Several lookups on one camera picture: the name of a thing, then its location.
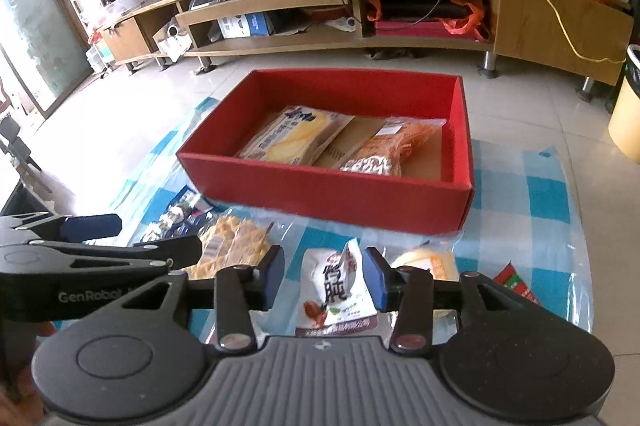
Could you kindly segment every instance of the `hand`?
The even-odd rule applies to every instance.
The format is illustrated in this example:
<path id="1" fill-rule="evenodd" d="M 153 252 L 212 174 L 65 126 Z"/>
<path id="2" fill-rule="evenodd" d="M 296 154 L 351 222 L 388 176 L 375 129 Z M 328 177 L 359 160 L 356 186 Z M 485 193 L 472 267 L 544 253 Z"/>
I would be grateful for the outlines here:
<path id="1" fill-rule="evenodd" d="M 56 332 L 51 323 L 42 324 L 39 336 L 50 336 Z M 31 377 L 31 366 L 25 366 L 18 374 L 18 391 L 22 399 L 14 404 L 4 394 L 0 393 L 0 426 L 35 426 L 44 418 L 44 411 L 40 396 L 36 392 Z"/>

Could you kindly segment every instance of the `floor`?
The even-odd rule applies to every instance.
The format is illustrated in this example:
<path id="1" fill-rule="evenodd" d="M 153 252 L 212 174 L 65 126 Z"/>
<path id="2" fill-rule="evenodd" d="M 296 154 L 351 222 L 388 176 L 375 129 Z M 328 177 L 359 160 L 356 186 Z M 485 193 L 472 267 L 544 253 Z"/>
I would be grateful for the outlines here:
<path id="1" fill-rule="evenodd" d="M 611 426 L 640 425 L 640 166 L 613 145 L 604 101 L 580 101 L 571 74 L 500 58 L 500 77 L 477 73 L 481 54 L 433 50 L 414 60 L 371 61 L 360 51 L 266 55 L 228 61 L 204 76 L 195 59 L 165 72 L 151 62 L 133 76 L 120 67 L 74 93 L 30 141 L 50 175 L 58 207 L 100 212 L 146 153 L 206 95 L 222 98 L 253 68 L 368 67 L 456 74 L 465 82 L 474 138 L 543 149 L 555 146 L 587 237 L 594 334 L 615 355 L 616 380 L 602 411 Z"/>

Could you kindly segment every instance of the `open red cardboard box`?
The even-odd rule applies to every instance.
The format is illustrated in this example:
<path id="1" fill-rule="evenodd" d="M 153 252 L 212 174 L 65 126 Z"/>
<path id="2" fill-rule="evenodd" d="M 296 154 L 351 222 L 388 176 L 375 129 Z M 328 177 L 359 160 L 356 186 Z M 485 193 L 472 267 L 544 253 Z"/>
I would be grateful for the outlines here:
<path id="1" fill-rule="evenodd" d="M 440 180 L 238 159 L 269 114 L 302 105 L 354 116 L 446 118 Z M 198 190 L 229 203 L 411 233 L 462 228 L 474 194 L 462 79 L 368 69 L 255 70 L 178 151 Z"/>

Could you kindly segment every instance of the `blue and white checkered plastic sheet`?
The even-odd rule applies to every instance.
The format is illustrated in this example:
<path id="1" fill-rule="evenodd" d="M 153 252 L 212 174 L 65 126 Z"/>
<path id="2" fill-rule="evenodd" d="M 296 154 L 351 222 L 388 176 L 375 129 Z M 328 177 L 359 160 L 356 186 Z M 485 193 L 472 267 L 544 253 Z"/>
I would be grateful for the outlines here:
<path id="1" fill-rule="evenodd" d="M 175 153 L 216 103 L 206 98 L 149 153 L 137 174 L 126 182 L 110 207 L 124 223 L 123 231 L 111 244 L 125 246 L 138 241 L 172 197 L 191 184 Z M 476 195 L 462 237 L 453 249 L 459 271 L 480 271 L 493 277 L 512 262 L 546 309 L 590 331 L 593 302 L 584 232 L 555 150 L 519 151 L 473 141 L 473 153 Z M 236 209 L 247 216 L 267 217 L 286 229 L 281 242 L 286 254 L 285 279 L 273 310 L 262 323 L 270 333 L 293 332 L 300 266 L 307 248 L 341 250 L 346 241 L 356 237 L 363 247 L 409 249 L 429 239 L 264 209 Z M 213 321 L 213 311 L 196 310 L 190 327 L 205 341 Z"/>

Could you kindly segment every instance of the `yellow trash can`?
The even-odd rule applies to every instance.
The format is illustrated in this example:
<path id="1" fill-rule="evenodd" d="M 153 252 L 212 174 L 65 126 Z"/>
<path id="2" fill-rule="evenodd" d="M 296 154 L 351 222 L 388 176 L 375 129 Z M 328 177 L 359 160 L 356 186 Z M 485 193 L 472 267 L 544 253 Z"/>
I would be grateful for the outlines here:
<path id="1" fill-rule="evenodd" d="M 640 45 L 626 51 L 626 74 L 616 108 L 609 121 L 609 135 L 629 159 L 640 164 Z"/>

